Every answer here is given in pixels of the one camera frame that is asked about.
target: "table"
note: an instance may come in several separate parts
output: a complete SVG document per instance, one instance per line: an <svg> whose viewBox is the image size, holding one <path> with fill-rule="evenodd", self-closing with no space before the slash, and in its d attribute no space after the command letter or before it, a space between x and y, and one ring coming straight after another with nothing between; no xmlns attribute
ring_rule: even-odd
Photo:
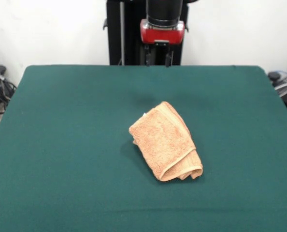
<svg viewBox="0 0 287 232"><path fill-rule="evenodd" d="M128 128L170 102L201 157L157 181ZM260 67L31 66L0 124L0 232L287 231L287 110Z"/></svg>

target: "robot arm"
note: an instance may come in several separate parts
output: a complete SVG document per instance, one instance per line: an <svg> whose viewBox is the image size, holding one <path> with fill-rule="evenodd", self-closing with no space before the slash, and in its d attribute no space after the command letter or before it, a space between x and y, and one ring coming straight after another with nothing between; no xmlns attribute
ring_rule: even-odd
<svg viewBox="0 0 287 232"><path fill-rule="evenodd" d="M171 66L172 46L182 43L185 24L180 21L182 4L197 0L146 0L146 18L141 21L140 33L145 44L146 65L151 65L150 49L155 46L166 46L165 65Z"/></svg>

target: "black cylinder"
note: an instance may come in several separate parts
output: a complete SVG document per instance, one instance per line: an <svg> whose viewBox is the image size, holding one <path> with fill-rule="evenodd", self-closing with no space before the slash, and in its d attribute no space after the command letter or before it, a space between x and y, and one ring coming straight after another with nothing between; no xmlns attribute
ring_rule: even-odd
<svg viewBox="0 0 287 232"><path fill-rule="evenodd" d="M178 24L183 0L146 0L148 22L157 27L174 27Z"/></svg>

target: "towel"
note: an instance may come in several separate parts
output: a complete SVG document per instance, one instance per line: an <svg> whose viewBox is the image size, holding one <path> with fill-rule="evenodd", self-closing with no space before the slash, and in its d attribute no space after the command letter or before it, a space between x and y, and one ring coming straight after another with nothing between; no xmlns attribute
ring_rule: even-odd
<svg viewBox="0 0 287 232"><path fill-rule="evenodd" d="M129 132L158 180L202 175L203 166L190 131L168 102L139 118Z"/></svg>

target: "green tablecloth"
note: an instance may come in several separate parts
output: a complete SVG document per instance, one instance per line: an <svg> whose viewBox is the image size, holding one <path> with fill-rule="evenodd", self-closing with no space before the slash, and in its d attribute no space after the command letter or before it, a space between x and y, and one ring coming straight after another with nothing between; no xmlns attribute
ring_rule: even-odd
<svg viewBox="0 0 287 232"><path fill-rule="evenodd" d="M204 165L157 181L129 126L170 102ZM28 67L0 124L0 232L287 232L287 110L259 67Z"/></svg>

